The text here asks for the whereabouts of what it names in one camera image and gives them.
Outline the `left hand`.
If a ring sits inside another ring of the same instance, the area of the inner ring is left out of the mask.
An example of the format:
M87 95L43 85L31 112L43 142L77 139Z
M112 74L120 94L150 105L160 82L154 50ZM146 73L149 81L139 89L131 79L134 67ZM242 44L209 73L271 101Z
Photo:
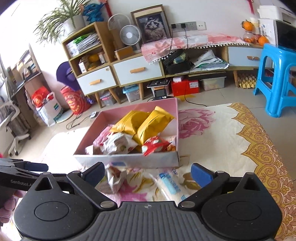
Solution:
M25 191L17 190L3 205L0 210L1 223L8 223L11 219L16 204L20 198L26 194Z

